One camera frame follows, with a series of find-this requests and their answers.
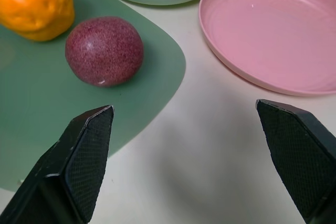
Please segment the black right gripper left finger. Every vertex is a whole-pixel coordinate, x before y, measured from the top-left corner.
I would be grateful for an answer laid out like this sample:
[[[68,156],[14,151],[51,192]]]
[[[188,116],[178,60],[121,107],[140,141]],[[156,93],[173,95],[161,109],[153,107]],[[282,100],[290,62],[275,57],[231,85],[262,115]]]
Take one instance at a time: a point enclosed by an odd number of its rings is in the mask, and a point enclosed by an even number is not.
[[[1,223],[89,223],[106,171],[114,108],[73,118],[1,213]]]

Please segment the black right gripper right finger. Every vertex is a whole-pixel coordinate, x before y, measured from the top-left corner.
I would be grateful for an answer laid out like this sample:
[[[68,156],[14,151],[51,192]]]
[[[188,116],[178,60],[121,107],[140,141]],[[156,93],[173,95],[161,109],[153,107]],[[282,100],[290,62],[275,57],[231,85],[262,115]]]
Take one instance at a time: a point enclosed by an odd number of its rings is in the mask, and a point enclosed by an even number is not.
[[[305,223],[335,223],[335,136],[310,112],[259,99],[270,156]]]

